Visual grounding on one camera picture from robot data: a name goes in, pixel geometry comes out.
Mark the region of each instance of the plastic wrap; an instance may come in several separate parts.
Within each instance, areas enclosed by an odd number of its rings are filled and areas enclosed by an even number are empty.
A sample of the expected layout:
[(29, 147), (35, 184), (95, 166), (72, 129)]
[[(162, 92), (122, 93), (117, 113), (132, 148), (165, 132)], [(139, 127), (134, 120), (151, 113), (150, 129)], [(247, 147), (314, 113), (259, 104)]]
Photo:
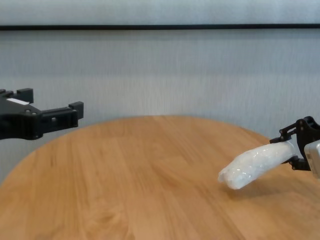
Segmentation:
[(231, 189), (241, 189), (294, 155), (295, 147), (288, 141), (251, 149), (222, 169), (218, 181), (225, 182)]

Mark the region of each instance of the white wall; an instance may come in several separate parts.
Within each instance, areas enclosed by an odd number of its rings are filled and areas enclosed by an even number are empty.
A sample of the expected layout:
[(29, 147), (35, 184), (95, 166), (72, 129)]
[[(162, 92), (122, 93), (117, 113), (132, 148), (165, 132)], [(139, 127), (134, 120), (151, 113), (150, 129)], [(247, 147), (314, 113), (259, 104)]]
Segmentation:
[[(83, 101), (81, 126), (192, 115), (276, 137), (298, 118), (320, 121), (320, 31), (0, 32), (0, 83), (34, 88), (39, 109)], [(66, 132), (2, 140), (0, 179)]]

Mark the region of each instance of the round wooden table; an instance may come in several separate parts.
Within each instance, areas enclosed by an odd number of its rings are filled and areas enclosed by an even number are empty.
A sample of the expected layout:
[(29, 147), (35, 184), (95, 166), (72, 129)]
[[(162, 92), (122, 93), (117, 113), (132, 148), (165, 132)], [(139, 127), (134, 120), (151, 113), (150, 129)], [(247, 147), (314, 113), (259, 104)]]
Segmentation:
[(209, 119), (148, 116), (78, 129), (26, 157), (0, 188), (1, 240), (313, 240), (320, 184), (283, 164), (240, 190), (218, 183), (267, 144)]

